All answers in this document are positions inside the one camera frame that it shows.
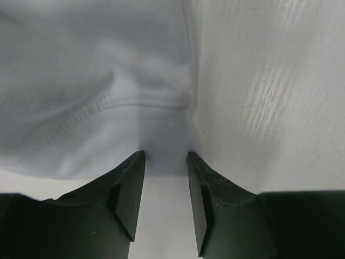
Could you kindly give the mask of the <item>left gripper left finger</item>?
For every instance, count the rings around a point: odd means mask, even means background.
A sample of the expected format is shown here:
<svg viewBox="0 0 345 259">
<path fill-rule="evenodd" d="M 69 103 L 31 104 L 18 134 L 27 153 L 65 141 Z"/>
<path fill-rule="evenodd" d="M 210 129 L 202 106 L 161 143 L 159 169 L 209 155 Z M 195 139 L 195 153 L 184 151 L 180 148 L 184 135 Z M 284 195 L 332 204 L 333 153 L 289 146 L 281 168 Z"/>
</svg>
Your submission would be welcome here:
<svg viewBox="0 0 345 259">
<path fill-rule="evenodd" d="M 1 194 L 1 258 L 127 258 L 145 164 L 137 151 L 56 200 Z"/>
</svg>

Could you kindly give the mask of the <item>white skirt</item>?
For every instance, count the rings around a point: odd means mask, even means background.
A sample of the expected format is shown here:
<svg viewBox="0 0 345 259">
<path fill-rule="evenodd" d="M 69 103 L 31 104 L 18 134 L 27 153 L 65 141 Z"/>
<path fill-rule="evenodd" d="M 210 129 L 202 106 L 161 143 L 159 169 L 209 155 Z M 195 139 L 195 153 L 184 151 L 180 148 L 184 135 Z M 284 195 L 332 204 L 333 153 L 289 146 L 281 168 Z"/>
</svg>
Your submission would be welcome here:
<svg viewBox="0 0 345 259">
<path fill-rule="evenodd" d="M 138 150 L 130 258 L 197 258 L 191 1 L 1 1 L 1 191 L 57 198 Z"/>
</svg>

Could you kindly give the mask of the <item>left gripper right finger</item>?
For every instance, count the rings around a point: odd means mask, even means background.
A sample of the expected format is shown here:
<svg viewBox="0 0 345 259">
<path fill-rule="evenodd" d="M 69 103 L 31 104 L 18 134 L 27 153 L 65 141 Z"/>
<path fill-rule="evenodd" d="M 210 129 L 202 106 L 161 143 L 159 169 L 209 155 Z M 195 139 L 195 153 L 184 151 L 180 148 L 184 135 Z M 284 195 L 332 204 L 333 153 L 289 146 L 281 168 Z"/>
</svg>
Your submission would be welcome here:
<svg viewBox="0 0 345 259">
<path fill-rule="evenodd" d="M 344 191 L 254 194 L 187 157 L 202 258 L 344 258 Z"/>
</svg>

